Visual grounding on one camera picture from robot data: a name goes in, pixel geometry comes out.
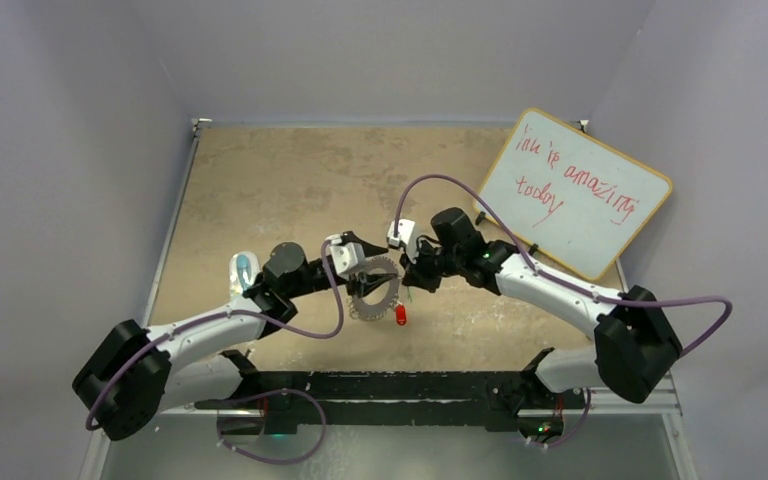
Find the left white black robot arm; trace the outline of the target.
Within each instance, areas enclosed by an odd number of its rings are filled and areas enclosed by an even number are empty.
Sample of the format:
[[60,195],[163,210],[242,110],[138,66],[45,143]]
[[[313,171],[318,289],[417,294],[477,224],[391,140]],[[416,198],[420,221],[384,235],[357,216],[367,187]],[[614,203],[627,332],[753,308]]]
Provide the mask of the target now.
[[[278,244],[264,262],[248,251],[234,255],[225,304],[154,327],[124,320],[108,332],[71,385],[88,410],[85,428],[122,440],[169,408],[203,400],[249,407],[258,382],[245,373],[245,357],[234,345],[279,331],[331,339],[348,314],[385,312],[399,290],[398,268],[387,253],[346,231],[326,238],[313,260],[294,242]],[[328,332],[292,326],[294,299],[323,291],[337,302],[336,325]]]

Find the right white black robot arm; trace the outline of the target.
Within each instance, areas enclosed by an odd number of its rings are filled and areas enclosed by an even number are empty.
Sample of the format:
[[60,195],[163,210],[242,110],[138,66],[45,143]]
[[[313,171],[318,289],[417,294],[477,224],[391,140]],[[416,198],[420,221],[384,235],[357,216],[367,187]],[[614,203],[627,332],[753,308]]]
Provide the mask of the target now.
[[590,340],[577,349],[546,348],[524,368],[521,392],[529,404],[544,407],[575,388],[607,388],[641,404],[679,359],[683,347],[663,310],[637,305],[653,301],[649,290],[605,288],[528,261],[510,241],[485,240],[458,207],[436,214],[431,227],[433,241],[407,219],[388,228],[388,246],[401,252],[404,285],[433,293],[443,279],[461,277],[533,305]]

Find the keys with red green tags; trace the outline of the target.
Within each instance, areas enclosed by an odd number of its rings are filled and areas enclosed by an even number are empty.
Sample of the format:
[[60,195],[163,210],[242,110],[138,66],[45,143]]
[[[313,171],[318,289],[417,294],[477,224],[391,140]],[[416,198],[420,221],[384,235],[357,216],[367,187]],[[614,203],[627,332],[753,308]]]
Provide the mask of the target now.
[[408,323],[407,310],[404,304],[398,303],[394,308],[396,323],[399,326],[406,326]]

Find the silver disc with keyrings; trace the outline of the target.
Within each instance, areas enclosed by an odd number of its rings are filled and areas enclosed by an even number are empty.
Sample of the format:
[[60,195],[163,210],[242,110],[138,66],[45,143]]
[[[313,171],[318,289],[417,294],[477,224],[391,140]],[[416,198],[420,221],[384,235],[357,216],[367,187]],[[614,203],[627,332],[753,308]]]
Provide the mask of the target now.
[[398,303],[399,289],[396,263],[386,256],[370,259],[349,276],[346,294],[350,316],[364,321],[380,319]]

